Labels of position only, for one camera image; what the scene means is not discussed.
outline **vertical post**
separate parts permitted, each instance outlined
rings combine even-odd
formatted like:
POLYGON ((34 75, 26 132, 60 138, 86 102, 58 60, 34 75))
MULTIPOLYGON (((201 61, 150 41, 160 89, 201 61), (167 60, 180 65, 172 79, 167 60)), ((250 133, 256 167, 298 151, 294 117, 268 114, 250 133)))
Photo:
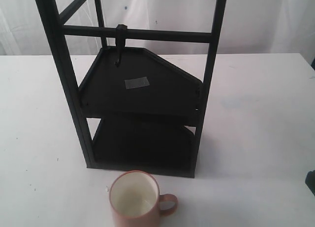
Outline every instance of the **vertical post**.
POLYGON ((212 38, 211 43, 209 44, 209 49, 208 49, 206 69, 205 69, 205 74, 203 77, 203 86, 201 89, 200 112, 199 112, 198 123, 197 123, 196 131, 195 131, 195 141, 193 145, 193 158, 192 158, 192 162, 193 162, 192 175, 193 176, 194 176, 194 171, 196 168, 196 161, 198 157, 201 132, 202 132, 203 122, 204 122, 206 109, 207 109, 207 102, 208 102, 209 90, 210 90, 211 79, 212 79, 212 74, 213 74, 213 68, 214 68, 215 60, 217 56, 217 49, 218 49, 220 32, 221 32, 221 27, 222 27, 222 22, 223 22, 225 3, 226 3, 226 0, 217 0, 216 10, 214 13, 214 19, 213 19, 213 25, 212 25, 213 38, 212 38))
MULTIPOLYGON (((94 2, 95 2, 98 26, 103 28, 104 27, 104 18, 103 18, 101 0, 94 0, 94 2)), ((101 41, 102 41, 102 47, 103 48, 106 47, 107 46, 106 37, 102 36, 101 41)))
POLYGON ((65 36, 62 32, 62 25, 56 1, 35 1, 63 86, 64 94, 69 105, 87 167, 91 167, 94 163, 91 134, 88 122, 81 111, 78 84, 75 78, 65 36))

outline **metal frame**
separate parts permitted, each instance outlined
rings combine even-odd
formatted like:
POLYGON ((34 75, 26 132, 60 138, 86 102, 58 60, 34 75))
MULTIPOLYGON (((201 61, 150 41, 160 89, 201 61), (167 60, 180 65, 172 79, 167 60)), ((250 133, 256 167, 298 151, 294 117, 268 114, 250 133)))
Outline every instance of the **metal frame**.
MULTIPOLYGON (((47 35, 48 43, 57 67, 57 71, 63 86, 67 103, 73 118, 73 122, 79 137, 83 155, 88 168, 97 168, 92 151, 92 139, 86 117, 80 107, 79 88, 75 78, 73 65, 67 47, 65 35, 82 35, 101 37, 102 47, 107 46, 107 37, 116 37, 114 28, 105 28, 102 15, 101 1, 95 1, 98 27, 68 26, 64 25, 71 16, 82 6, 86 0, 74 0, 62 13, 58 13, 55 0, 35 0, 38 11, 47 35)), ((128 29, 126 38, 159 41, 203 42, 210 43, 201 99, 199 105, 199 117, 195 131, 195 141, 192 154, 192 169, 190 177, 194 177, 194 171, 199 151, 199 143, 203 128, 203 122, 209 96, 211 78, 216 59, 222 20, 226 0, 217 0, 211 33, 206 32, 174 32, 128 29)))

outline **black shelf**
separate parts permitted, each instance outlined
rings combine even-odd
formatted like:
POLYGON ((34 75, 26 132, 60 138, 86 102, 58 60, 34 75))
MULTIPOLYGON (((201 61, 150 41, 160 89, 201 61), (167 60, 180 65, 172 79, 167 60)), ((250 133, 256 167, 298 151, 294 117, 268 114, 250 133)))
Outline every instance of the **black shelf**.
POLYGON ((193 139, 182 126, 102 119, 93 140, 96 168, 193 177, 193 139))
POLYGON ((166 116, 195 126, 200 80, 144 48, 126 47, 119 67, 114 64, 117 57, 115 47, 101 49, 82 81, 79 91, 86 117, 121 113, 163 120, 166 116), (142 77, 147 77, 149 86, 126 89, 125 80, 142 77))

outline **mug rim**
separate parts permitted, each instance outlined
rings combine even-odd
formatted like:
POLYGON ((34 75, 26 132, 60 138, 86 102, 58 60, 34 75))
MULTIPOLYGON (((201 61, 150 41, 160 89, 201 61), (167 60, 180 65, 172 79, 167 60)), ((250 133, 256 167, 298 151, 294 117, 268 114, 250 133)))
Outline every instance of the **mug rim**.
POLYGON ((120 176, 118 176, 118 177, 115 179, 115 181, 113 182, 113 184, 112 184, 112 186, 110 187, 110 190, 109 190, 109 202, 110 202, 110 205, 111 205, 112 209, 113 209, 119 216, 123 217, 124 219, 137 219, 137 218, 141 218, 141 217, 143 217, 143 216, 145 216, 145 215, 148 215, 148 214, 154 209, 154 207, 157 205, 158 200, 159 200, 159 186, 158 186, 158 183, 157 183, 156 179, 155 179, 152 175, 150 175, 149 173, 144 172, 144 171, 142 171, 142 170, 130 170, 130 171, 127 171, 127 172, 121 174, 120 176), (112 192, 113 186, 114 186, 114 184, 117 182, 117 180, 119 180, 121 177, 125 176, 126 174, 130 174, 130 173, 143 173, 143 174, 146 174, 146 175, 148 175, 150 178, 152 178, 153 181, 155 182, 155 184, 157 185, 157 194, 158 194, 158 195, 157 195, 157 199, 156 199, 156 201, 155 201, 153 207, 152 207, 148 212, 146 212, 146 213, 144 213, 144 214, 142 214, 142 215, 140 215, 140 216, 135 216, 135 217, 125 216, 125 215, 121 214, 119 211, 117 211, 117 210, 115 209, 113 203, 112 203, 112 198, 111 198, 111 192, 112 192))

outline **ceramic cup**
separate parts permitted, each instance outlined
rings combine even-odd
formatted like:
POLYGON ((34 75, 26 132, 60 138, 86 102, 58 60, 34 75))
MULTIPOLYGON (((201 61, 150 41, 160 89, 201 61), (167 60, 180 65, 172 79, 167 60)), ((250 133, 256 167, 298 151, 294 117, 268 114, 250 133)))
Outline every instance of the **ceramic cup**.
POLYGON ((115 227, 158 227, 161 216, 173 214, 178 205, 172 194, 159 194, 156 180, 143 171, 129 171, 119 176, 109 191, 115 227), (161 210, 160 202, 174 203, 161 210))

